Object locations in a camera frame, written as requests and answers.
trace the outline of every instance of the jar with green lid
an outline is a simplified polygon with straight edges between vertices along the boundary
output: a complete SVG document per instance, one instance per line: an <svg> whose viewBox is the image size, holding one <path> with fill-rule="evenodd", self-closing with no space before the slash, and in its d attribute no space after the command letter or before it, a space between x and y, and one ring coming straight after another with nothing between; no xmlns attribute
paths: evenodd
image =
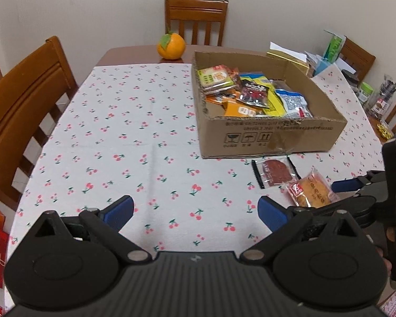
<svg viewBox="0 0 396 317"><path fill-rule="evenodd" d="M362 106L368 101L373 92L374 89L368 83L361 83L361 86L359 87L358 100Z"/></svg>

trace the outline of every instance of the blue gripper pad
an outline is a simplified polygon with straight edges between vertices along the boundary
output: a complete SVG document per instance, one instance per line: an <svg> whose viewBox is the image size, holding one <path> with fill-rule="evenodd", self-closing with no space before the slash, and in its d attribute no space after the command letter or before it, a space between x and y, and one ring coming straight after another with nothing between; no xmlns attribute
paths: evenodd
<svg viewBox="0 0 396 317"><path fill-rule="evenodd" d="M332 191L334 193L352 192L361 189L362 186L364 186L363 183L358 179L340 180L332 183Z"/></svg>
<svg viewBox="0 0 396 317"><path fill-rule="evenodd" d="M290 219L287 210L267 196L258 200L257 211L258 217L272 232L281 228Z"/></svg>
<svg viewBox="0 0 396 317"><path fill-rule="evenodd" d="M119 232L133 216L133 199L129 195L124 195L101 210L98 216L103 222Z"/></svg>

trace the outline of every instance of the paper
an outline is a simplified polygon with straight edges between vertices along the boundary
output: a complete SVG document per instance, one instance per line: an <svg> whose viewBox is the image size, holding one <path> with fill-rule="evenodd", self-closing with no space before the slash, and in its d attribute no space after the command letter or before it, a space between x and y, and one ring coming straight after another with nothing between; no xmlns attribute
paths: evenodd
<svg viewBox="0 0 396 317"><path fill-rule="evenodd" d="M322 59L322 57L320 55L314 55L310 52L305 51L305 54L307 54L308 58L314 62L315 64L318 63L318 61L320 61Z"/></svg>
<svg viewBox="0 0 396 317"><path fill-rule="evenodd" d="M356 73L356 70L353 67L351 67L348 63L346 63L343 59L341 59L340 57L337 58L335 63L341 71L347 70L352 74Z"/></svg>
<svg viewBox="0 0 396 317"><path fill-rule="evenodd" d="M299 59L300 61L303 61L304 63L307 62L306 54L302 54L300 52L295 52L295 51L292 51L292 50L288 50L288 49L282 48L281 46L279 46L279 45L277 45L277 44L275 44L273 42L270 42L270 50L278 50L278 51L284 52L285 54L293 56L293 57Z"/></svg>

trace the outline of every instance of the orange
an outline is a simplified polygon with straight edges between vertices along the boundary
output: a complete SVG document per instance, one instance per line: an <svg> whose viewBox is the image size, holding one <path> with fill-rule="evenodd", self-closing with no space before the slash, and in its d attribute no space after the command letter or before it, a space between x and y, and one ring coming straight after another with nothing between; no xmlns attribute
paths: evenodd
<svg viewBox="0 0 396 317"><path fill-rule="evenodd" d="M185 41L177 33L171 31L161 37L157 44L157 52L164 59L179 59L185 51Z"/></svg>

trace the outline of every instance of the cherry print tablecloth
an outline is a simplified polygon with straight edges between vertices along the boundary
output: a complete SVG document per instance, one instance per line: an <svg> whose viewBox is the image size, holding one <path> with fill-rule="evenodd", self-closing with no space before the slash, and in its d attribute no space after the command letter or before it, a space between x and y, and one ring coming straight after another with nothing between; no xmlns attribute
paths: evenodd
<svg viewBox="0 0 396 317"><path fill-rule="evenodd" d="M270 231L259 197L284 206L282 186L260 190L250 159L200 156L189 64L95 67L45 145L16 213L8 255L45 210L77 215L124 194L135 213L121 234L157 251L237 254ZM328 182L382 169L381 145L336 66L313 78L347 118L328 153L291 156L301 176ZM6 306L11 306L9 296Z"/></svg>

